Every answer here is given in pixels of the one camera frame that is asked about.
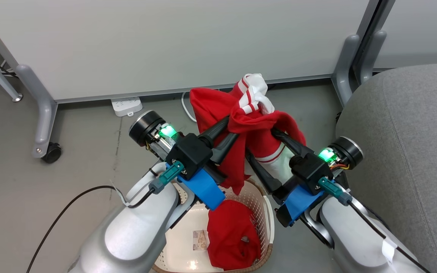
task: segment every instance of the sofa seam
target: sofa seam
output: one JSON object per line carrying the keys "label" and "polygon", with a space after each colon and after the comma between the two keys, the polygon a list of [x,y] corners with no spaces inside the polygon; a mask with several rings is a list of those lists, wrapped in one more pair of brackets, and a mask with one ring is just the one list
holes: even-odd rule
{"label": "sofa seam", "polygon": [[416,186],[415,183],[415,178],[412,175],[411,172],[411,166],[409,164],[409,161],[407,160],[407,155],[406,155],[406,151],[404,148],[404,145],[402,143],[401,137],[399,136],[399,132],[397,130],[397,126],[396,123],[392,117],[390,108],[387,104],[387,99],[385,97],[385,91],[384,91],[384,83],[385,83],[386,77],[383,77],[382,79],[382,84],[381,84],[381,92],[382,92],[382,96],[384,98],[384,104],[385,104],[385,108],[387,110],[387,114],[388,117],[390,119],[390,123],[391,123],[391,130],[393,131],[392,134],[395,136],[395,138],[397,139],[397,145],[400,148],[401,152],[402,152],[402,160],[404,161],[404,169],[407,171],[408,173],[408,177],[409,177],[409,184],[411,185],[411,190],[414,194],[414,197],[416,198],[416,205],[418,206],[418,210],[421,214],[421,218],[423,220],[423,225],[424,225],[424,229],[426,230],[426,233],[428,234],[429,240],[430,240],[430,244],[432,246],[432,248],[435,250],[436,254],[436,259],[437,259],[437,240],[432,232],[432,228],[430,227],[430,221],[428,219],[428,216],[425,212],[424,209],[424,205],[423,205],[423,199],[421,197],[421,195],[418,192],[418,187]]}

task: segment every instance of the white plastic basket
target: white plastic basket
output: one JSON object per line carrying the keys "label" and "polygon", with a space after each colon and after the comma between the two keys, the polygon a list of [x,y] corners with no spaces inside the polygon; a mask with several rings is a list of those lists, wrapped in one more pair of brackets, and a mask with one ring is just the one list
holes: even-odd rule
{"label": "white plastic basket", "polygon": [[[175,184],[182,202],[187,194]],[[246,273],[257,270],[269,259],[274,241],[274,214],[269,199],[264,190],[257,186],[255,181],[244,182],[239,195],[234,194],[232,189],[221,188],[225,192],[226,199],[241,202],[248,206],[257,220],[257,233],[261,240],[261,259],[252,266],[227,272]],[[158,273],[211,273],[223,272],[222,268],[213,267],[210,264],[206,251],[193,251],[193,231],[207,230],[208,209],[204,204],[194,205],[179,223],[166,232],[166,246],[156,260],[153,269]]]}

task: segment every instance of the gray fabric sofa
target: gray fabric sofa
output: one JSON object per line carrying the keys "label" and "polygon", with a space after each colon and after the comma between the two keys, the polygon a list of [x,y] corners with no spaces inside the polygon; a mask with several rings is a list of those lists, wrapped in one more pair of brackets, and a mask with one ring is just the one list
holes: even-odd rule
{"label": "gray fabric sofa", "polygon": [[347,172],[352,195],[437,272],[437,64],[392,69],[361,85],[336,135],[365,154]]}

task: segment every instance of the whiteboard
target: whiteboard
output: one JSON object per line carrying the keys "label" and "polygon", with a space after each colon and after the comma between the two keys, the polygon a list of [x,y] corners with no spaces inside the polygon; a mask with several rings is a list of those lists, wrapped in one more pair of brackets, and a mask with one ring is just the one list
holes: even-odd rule
{"label": "whiteboard", "polygon": [[437,63],[437,1],[396,0],[382,30],[375,68]]}
{"label": "whiteboard", "polygon": [[0,0],[0,39],[56,100],[333,73],[368,0]]}

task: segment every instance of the green light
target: green light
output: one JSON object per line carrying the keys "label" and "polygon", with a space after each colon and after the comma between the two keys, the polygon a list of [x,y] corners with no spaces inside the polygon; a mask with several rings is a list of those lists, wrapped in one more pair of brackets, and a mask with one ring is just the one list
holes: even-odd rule
{"label": "green light", "polygon": [[162,137],[167,136],[167,137],[171,138],[175,134],[176,134],[175,129],[170,125],[168,125],[164,128],[161,128],[161,130],[159,130],[159,135],[161,135]]}
{"label": "green light", "polygon": [[328,149],[324,149],[318,155],[326,162],[332,162],[336,159],[336,154]]}

